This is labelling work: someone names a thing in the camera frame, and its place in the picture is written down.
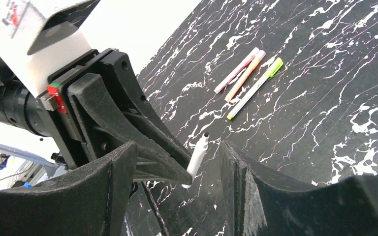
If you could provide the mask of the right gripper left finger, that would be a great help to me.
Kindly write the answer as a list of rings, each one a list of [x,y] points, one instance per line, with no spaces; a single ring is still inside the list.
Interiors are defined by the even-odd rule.
[[[0,236],[118,236],[137,144],[31,187],[0,190]]]

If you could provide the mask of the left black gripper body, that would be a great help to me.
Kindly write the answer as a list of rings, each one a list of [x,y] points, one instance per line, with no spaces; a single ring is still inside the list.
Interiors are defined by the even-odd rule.
[[[45,110],[43,94],[26,102],[25,128],[53,138],[71,170],[124,144],[113,125],[120,112],[114,103],[119,88],[115,68],[123,58],[118,50],[93,50],[52,75],[50,89],[57,92],[55,111]]]

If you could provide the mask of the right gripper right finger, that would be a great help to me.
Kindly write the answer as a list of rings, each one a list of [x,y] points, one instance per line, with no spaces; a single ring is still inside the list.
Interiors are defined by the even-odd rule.
[[[326,187],[289,177],[220,144],[221,183],[232,236],[378,236],[378,176]]]

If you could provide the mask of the pink marker pen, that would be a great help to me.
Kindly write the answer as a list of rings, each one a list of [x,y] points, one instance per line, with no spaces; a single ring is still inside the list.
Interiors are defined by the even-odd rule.
[[[215,87],[214,92],[220,93],[245,68],[260,50],[255,47],[242,61]]]

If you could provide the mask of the green white pen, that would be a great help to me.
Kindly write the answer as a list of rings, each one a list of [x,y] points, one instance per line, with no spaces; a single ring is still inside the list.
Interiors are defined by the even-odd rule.
[[[283,66],[284,62],[281,58],[276,58],[258,81],[246,92],[241,100],[235,105],[235,107],[227,115],[228,120],[232,120],[238,112],[246,105],[246,103],[255,95],[259,88],[271,77],[273,77],[278,70]]]

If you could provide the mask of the orange marker pen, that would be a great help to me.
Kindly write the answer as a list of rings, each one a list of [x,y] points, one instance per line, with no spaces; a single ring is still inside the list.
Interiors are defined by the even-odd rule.
[[[259,65],[259,63],[262,61],[262,59],[265,57],[266,52],[264,50],[259,50],[257,54],[254,55],[251,62],[248,64],[246,70],[244,73],[240,76],[240,78],[237,80],[233,88],[229,91],[227,96],[224,98],[226,102],[229,102],[232,100],[232,98],[237,94],[237,92],[240,90],[240,88],[243,86],[247,78],[251,75],[251,73],[255,70],[255,68]]]

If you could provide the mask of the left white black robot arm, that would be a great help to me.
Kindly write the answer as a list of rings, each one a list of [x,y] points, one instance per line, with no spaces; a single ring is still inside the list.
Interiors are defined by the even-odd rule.
[[[126,53],[87,50],[46,81],[34,97],[0,58],[0,122],[53,138],[70,170],[133,141],[135,181],[192,182],[189,151],[150,105]]]

